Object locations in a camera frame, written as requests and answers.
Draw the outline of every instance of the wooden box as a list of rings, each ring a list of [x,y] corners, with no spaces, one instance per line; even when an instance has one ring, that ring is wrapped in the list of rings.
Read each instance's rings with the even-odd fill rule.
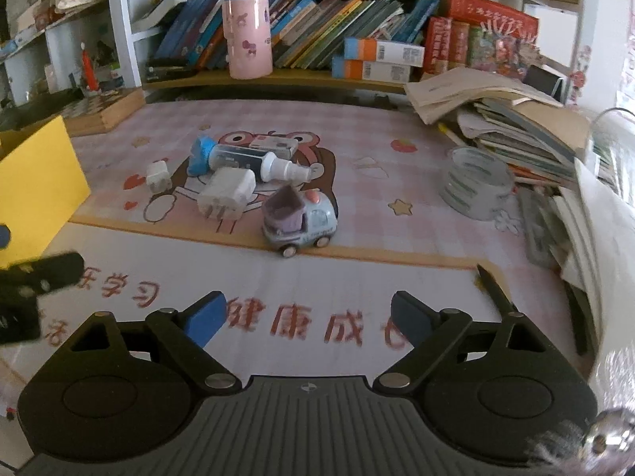
[[[69,136],[88,136],[111,131],[144,105],[143,89],[119,89],[68,104],[60,115]]]

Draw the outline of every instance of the pink checkered desk mat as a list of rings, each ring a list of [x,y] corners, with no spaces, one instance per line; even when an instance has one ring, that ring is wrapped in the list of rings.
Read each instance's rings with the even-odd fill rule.
[[[72,139],[92,189],[76,216],[115,221],[124,230],[126,223],[130,230],[147,225],[150,233],[161,223],[189,233],[259,235],[260,205],[275,190],[272,184],[256,188],[250,211],[238,222],[206,219],[198,211],[196,195],[207,179],[187,178],[184,170],[200,134],[242,146],[257,134],[297,138],[294,160],[314,173],[301,189],[318,188],[337,202],[334,245],[488,259],[505,274],[518,308],[572,352],[564,289],[556,274],[527,260],[515,197],[492,222],[448,207],[437,188],[453,144],[414,113],[296,101],[149,104],[108,134]],[[153,197],[144,184],[145,168],[160,159],[174,187]]]

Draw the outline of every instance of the desk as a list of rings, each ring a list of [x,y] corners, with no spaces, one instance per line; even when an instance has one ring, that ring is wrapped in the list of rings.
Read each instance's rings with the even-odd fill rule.
[[[322,251],[326,257],[283,259],[273,252],[206,245],[262,248],[260,205],[274,188],[257,188],[251,211],[237,223],[216,223],[205,220],[193,200],[204,181],[177,180],[197,135],[244,144],[254,134],[273,131],[301,139],[296,160],[312,165],[316,175],[309,185],[337,201],[339,228],[334,250]],[[456,270],[473,266],[475,259],[488,260],[502,270],[520,311],[580,365],[558,277],[526,259],[517,201],[511,198],[494,222],[473,221],[450,209],[437,194],[437,184],[452,144],[414,113],[307,102],[160,103],[145,106],[109,134],[74,138],[73,143],[93,189],[73,221],[127,232],[69,225],[53,242],[53,250],[75,246],[85,255],[88,267],[94,269],[94,280],[85,283],[94,288],[70,290],[73,299],[70,293],[47,297],[42,307],[48,338],[1,352],[24,379],[37,370],[58,340],[63,341],[95,310],[112,309],[119,320],[139,320],[161,307],[183,309],[215,289],[228,299],[236,298],[234,305],[248,306],[250,298],[257,298],[267,307],[252,334],[237,336],[240,322],[234,327],[228,322],[207,346],[243,379],[255,372],[308,375],[307,369],[312,375],[335,370],[373,378],[407,348],[398,335],[391,336],[397,332],[389,329],[385,336],[390,297],[399,289],[436,309],[457,307],[472,313],[475,320],[497,320],[491,301],[474,285],[474,271]],[[142,174],[148,163],[162,158],[175,174],[175,189],[153,198]],[[329,252],[344,252],[337,257],[347,259],[330,259]],[[357,252],[370,252],[364,259],[372,263],[352,261]],[[449,268],[431,266],[434,259]],[[128,278],[125,288],[118,283],[122,292],[104,297],[109,291],[103,287],[116,286],[116,276],[123,275]],[[110,276],[115,277],[107,282]],[[133,298],[152,291],[149,285],[145,292],[140,290],[144,281],[159,283],[166,291],[147,307],[139,307],[142,301]],[[281,329],[274,328],[279,307],[294,303],[311,308],[306,342],[279,338]],[[352,324],[347,311],[354,318],[362,312],[363,334],[374,346],[372,354],[351,349],[353,354],[346,351],[339,356],[330,350],[325,340],[330,318],[343,315]],[[61,327],[59,321],[67,325]],[[338,336],[342,319],[336,321],[333,337]],[[345,329],[343,338],[351,333]],[[53,345],[52,335],[57,335]],[[392,349],[386,338],[394,338],[401,349]],[[355,335],[350,341],[347,348],[357,344]],[[317,345],[323,356],[317,354]]]

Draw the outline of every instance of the red heart print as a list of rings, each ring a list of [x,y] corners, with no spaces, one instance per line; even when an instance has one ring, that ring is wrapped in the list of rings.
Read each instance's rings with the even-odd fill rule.
[[[129,176],[128,179],[126,179],[126,181],[123,183],[123,189],[131,190],[132,188],[141,186],[141,184],[145,184],[145,177],[142,177],[139,174],[134,174]]]

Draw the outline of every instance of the toy wheel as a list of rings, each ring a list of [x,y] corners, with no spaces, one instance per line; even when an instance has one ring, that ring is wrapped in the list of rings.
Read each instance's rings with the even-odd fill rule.
[[[298,248],[291,244],[285,245],[280,249],[280,252],[282,252],[282,257],[293,257],[298,252]]]
[[[315,246],[318,249],[321,249],[322,247],[326,247],[330,241],[331,241],[331,238],[329,238],[328,236],[322,236],[322,238],[318,238],[316,240]]]

